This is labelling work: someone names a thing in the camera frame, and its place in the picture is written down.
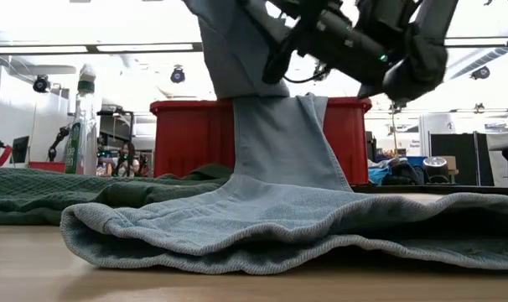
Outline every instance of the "woman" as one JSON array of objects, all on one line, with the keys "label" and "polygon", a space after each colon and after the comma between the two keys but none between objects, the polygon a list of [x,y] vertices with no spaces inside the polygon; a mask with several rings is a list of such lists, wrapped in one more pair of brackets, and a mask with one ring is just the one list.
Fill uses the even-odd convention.
[{"label": "woman", "polygon": [[113,164],[112,176],[117,177],[135,177],[140,166],[135,159],[135,146],[132,143],[125,143],[117,158],[101,159],[101,162]]}]

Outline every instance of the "security camera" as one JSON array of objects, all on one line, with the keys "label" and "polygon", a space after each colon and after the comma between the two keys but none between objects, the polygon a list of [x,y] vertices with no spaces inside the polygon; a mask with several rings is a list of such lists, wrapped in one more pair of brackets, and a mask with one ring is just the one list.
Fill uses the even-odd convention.
[{"label": "security camera", "polygon": [[49,77],[46,75],[38,75],[36,81],[33,84],[34,91],[38,93],[47,93],[51,90],[51,83],[49,83]]},{"label": "security camera", "polygon": [[170,80],[176,84],[179,84],[179,83],[185,81],[185,73],[184,73],[184,69],[181,67],[181,65],[176,65],[174,67],[174,70],[172,71],[172,75],[170,76]]},{"label": "security camera", "polygon": [[470,79],[478,80],[478,79],[486,79],[490,76],[490,70],[487,66],[483,66],[478,70],[472,72],[470,74]]}]

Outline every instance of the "table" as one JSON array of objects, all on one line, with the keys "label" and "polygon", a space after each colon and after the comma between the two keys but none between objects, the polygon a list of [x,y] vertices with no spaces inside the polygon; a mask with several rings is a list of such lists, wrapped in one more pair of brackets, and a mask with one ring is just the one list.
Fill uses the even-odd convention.
[{"label": "table", "polygon": [[[421,202],[437,196],[412,195]],[[71,254],[58,227],[0,226],[0,302],[507,302],[508,273],[336,250],[275,276],[205,276],[170,268],[99,269]]]}]

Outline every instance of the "red bin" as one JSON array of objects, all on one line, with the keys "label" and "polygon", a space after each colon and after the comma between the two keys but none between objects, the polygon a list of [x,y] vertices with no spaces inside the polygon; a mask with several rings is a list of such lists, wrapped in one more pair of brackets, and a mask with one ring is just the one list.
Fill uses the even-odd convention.
[{"label": "red bin", "polygon": [[66,171],[66,163],[59,162],[29,162],[30,169],[42,169],[47,171],[64,173]]},{"label": "red bin", "polygon": [[[369,182],[364,114],[370,100],[354,97],[329,99],[324,134],[351,185]],[[234,115],[229,101],[154,102],[157,116],[153,175],[187,175],[204,164],[233,168]]]}]

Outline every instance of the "green towel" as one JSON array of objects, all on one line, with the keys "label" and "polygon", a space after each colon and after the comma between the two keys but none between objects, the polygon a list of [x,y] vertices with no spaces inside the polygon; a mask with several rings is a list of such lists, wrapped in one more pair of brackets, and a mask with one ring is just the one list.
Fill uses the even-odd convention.
[{"label": "green towel", "polygon": [[179,179],[103,178],[59,174],[36,169],[0,169],[0,225],[59,225],[68,206],[97,202],[111,207],[138,208],[221,187],[231,169],[215,164]]}]

